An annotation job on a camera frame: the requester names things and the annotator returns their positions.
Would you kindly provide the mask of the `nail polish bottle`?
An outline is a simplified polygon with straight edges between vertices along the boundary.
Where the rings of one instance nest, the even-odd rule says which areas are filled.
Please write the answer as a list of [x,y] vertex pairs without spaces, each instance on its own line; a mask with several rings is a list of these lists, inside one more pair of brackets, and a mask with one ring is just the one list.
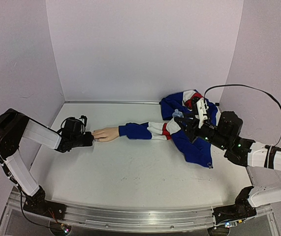
[[173,118],[184,118],[184,114],[179,111],[178,109],[175,109],[173,114],[172,114]]

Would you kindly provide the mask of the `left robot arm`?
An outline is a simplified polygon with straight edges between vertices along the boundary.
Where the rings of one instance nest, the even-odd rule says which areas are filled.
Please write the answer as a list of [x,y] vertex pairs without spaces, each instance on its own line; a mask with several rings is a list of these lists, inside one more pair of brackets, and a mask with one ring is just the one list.
[[8,179],[28,196],[40,191],[40,185],[26,167],[19,151],[22,139],[29,139],[60,153],[74,148],[91,147],[94,137],[86,131],[87,117],[66,118],[58,131],[8,109],[0,115],[0,165]]

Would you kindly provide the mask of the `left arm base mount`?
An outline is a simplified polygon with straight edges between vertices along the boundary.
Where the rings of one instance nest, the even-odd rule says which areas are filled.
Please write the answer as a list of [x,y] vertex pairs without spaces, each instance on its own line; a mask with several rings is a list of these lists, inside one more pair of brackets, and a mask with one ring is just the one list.
[[23,210],[40,216],[51,217],[57,221],[63,220],[65,217],[66,205],[46,200],[44,189],[39,189],[32,196],[22,190],[25,196]]

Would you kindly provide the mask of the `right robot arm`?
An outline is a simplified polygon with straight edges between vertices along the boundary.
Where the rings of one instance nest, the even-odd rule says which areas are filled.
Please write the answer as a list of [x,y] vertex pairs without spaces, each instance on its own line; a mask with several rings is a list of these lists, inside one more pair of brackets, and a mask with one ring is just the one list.
[[[200,138],[224,150],[224,157],[231,163],[281,171],[281,147],[240,137],[243,121],[234,112],[221,113],[217,125],[213,125],[209,117],[199,118],[193,113],[184,115],[175,111],[173,117],[190,141]],[[281,202],[281,183],[244,188],[235,205],[255,208],[276,202]]]

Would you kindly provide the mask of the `blue white red jacket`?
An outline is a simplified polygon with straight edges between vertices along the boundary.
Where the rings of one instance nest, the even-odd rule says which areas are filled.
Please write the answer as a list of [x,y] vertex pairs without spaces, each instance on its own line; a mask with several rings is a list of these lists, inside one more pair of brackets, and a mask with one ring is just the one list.
[[172,116],[176,110],[185,115],[192,112],[193,99],[201,97],[202,95],[197,90],[168,95],[159,103],[164,122],[127,123],[119,126],[119,136],[126,136],[132,140],[172,140],[176,148],[184,155],[186,162],[212,168],[211,144],[201,138],[190,142]]

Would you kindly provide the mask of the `aluminium front rail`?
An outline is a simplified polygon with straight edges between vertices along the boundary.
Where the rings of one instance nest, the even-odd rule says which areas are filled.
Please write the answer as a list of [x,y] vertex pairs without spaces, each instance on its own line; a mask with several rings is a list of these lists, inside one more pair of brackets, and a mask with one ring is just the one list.
[[247,219],[219,222],[213,207],[139,210],[107,209],[91,206],[65,205],[49,202],[48,210],[39,214],[25,203],[16,192],[12,192],[0,222],[0,234],[5,232],[12,211],[24,212],[38,219],[51,220],[56,224],[79,226],[83,228],[128,233],[170,233],[190,232],[219,226],[240,229],[245,226],[254,235],[279,235],[273,209],[270,205],[260,206],[256,215]]

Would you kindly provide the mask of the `mannequin hand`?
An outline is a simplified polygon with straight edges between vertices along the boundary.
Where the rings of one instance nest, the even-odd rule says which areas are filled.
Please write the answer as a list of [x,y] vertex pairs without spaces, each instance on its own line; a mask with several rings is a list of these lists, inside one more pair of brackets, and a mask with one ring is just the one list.
[[95,130],[92,135],[98,142],[110,142],[120,136],[118,127]]

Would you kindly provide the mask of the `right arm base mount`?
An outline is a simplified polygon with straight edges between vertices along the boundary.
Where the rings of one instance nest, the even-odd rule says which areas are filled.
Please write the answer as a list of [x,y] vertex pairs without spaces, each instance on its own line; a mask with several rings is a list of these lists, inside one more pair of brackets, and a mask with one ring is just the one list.
[[215,226],[256,216],[256,208],[252,207],[248,201],[253,188],[253,186],[249,186],[242,189],[234,204],[214,208],[212,216],[215,218]]

